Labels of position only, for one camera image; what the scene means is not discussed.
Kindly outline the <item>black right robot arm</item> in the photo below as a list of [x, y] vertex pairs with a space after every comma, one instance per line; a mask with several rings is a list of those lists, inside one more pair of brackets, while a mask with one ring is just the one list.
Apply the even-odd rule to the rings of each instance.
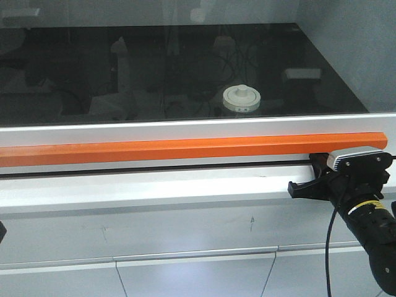
[[377, 284], [395, 295], [395, 210], [381, 204], [395, 157], [378, 148], [357, 147], [312, 153], [309, 159], [315, 178], [290, 182], [290, 196], [329, 201], [368, 254]]

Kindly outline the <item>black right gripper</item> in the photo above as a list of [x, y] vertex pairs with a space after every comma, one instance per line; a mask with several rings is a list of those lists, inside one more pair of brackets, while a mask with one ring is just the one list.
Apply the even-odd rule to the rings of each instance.
[[328, 153], [310, 153], [315, 179], [305, 183], [288, 183], [292, 199], [328, 200], [337, 213], [352, 213], [364, 205], [384, 209], [383, 185], [390, 178], [387, 170], [354, 171], [341, 174], [327, 165]]

